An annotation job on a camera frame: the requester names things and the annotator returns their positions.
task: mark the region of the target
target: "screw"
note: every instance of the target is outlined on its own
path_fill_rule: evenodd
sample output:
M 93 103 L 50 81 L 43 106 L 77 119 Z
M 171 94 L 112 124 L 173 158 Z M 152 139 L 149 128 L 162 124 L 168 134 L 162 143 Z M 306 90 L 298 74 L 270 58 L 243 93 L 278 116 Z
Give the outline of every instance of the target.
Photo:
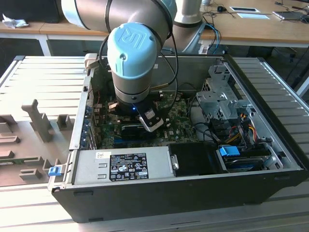
M 126 56 L 125 56 L 125 54 L 121 54 L 121 55 L 120 55 L 120 59 L 122 59 L 122 60 L 126 60 Z
M 173 170 L 178 170 L 178 165 L 177 165 L 176 163 L 174 163 L 174 164 L 172 165 L 172 168 L 173 168 Z

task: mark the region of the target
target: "green circuit board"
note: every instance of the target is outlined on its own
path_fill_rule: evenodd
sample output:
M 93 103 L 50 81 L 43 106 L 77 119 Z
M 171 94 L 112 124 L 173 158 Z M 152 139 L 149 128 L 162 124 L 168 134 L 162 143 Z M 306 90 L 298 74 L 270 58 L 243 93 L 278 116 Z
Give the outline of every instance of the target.
M 172 103 L 173 98 L 173 94 L 164 94 L 162 100 L 156 101 L 155 105 L 159 110 L 168 107 Z M 132 125 L 132 123 L 126 123 L 128 120 L 132 121 L 132 118 L 109 114 L 108 102 L 103 102 L 100 120 L 98 120 L 96 126 L 99 137 L 99 149 L 166 146 L 169 143 L 198 141 L 194 128 L 187 117 L 187 101 L 182 94 L 178 95 L 164 125 L 153 132 L 154 135 L 151 135 L 151 139 L 124 140 L 121 134 L 122 128 Z M 138 118 L 133 118 L 133 120 L 137 122 L 136 124 L 133 123 L 133 125 L 139 125 L 140 129 L 144 130 L 142 124 L 138 122 Z

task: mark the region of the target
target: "ur robot arm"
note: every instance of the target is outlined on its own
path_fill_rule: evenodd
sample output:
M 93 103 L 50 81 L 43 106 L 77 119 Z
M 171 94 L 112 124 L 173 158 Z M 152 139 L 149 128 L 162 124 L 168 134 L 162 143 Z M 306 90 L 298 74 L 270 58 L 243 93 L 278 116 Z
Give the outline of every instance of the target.
M 204 29 L 200 5 L 201 0 L 62 0 L 69 22 L 110 33 L 107 59 L 117 102 L 128 114 L 138 113 L 149 132 L 164 123 L 147 98 L 155 61 L 166 40 L 175 44 L 173 30 L 181 51 L 198 42 Z

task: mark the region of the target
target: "blue plastic clip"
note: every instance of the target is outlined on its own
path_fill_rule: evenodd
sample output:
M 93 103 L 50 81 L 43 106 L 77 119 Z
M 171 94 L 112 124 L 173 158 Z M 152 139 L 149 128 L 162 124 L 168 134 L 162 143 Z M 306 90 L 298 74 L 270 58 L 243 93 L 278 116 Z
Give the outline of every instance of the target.
M 239 156 L 240 153 L 236 146 L 223 146 L 219 149 L 221 156 Z
M 51 167 L 48 171 L 49 176 L 59 176 L 61 175 L 61 167 Z

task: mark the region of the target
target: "power supply label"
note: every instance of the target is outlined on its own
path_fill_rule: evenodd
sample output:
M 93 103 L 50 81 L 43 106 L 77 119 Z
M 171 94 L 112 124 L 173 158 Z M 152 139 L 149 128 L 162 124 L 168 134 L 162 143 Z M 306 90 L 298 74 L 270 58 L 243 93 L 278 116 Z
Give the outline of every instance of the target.
M 111 155 L 111 181 L 140 180 L 148 178 L 146 153 Z

